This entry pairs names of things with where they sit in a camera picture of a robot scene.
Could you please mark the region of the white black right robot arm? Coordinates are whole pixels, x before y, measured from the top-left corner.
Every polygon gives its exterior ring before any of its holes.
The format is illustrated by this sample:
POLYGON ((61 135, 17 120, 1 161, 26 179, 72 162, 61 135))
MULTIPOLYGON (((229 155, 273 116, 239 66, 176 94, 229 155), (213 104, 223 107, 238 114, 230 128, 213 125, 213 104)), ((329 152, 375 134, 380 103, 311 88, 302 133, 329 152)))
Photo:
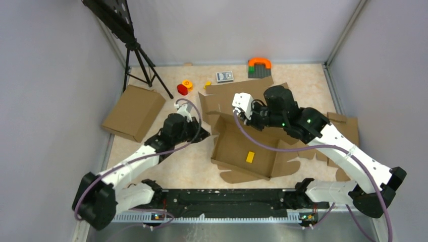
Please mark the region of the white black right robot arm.
POLYGON ((407 175, 404 169, 387 167, 367 155, 318 110, 299 107, 290 89, 272 86, 263 96, 261 102, 248 93, 236 93, 232 101, 235 120, 259 131, 280 128, 303 142, 305 150, 319 151, 349 176, 349 181, 307 178, 298 183, 299 206, 309 208, 317 202, 331 202, 353 205, 371 218, 386 216, 407 175))

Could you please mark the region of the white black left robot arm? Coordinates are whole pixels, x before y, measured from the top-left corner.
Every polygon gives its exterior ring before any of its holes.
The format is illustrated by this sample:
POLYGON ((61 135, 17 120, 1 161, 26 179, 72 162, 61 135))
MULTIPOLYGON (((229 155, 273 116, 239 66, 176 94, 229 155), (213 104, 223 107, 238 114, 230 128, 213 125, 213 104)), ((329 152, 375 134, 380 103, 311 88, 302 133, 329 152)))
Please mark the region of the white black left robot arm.
POLYGON ((169 114, 163 127, 132 155, 107 170, 97 174, 88 172, 82 177, 72 204, 77 221, 102 230, 121 212, 139 205, 156 208, 161 204, 162 195, 153 182, 141 182, 129 188, 126 185, 174 152, 210 135, 202 128, 201 113, 196 105, 185 98, 182 102, 175 102, 176 112, 169 114))

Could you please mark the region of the large cardboard box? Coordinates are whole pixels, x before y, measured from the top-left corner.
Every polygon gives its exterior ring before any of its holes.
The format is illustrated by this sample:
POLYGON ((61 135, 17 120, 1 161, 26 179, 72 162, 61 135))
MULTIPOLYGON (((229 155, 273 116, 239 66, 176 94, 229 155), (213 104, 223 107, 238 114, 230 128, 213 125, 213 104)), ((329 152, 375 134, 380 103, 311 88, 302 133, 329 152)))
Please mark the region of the large cardboard box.
POLYGON ((222 171, 221 179, 229 184, 288 176, 300 168, 297 152, 275 152, 254 144, 234 120, 232 101, 236 93, 249 93, 253 98, 263 99, 264 91, 273 85, 272 77, 266 77, 211 85, 205 93, 198 94, 202 119, 210 125, 215 136, 211 162, 218 165, 222 171), (252 163, 246 162, 249 151, 255 153, 252 163))

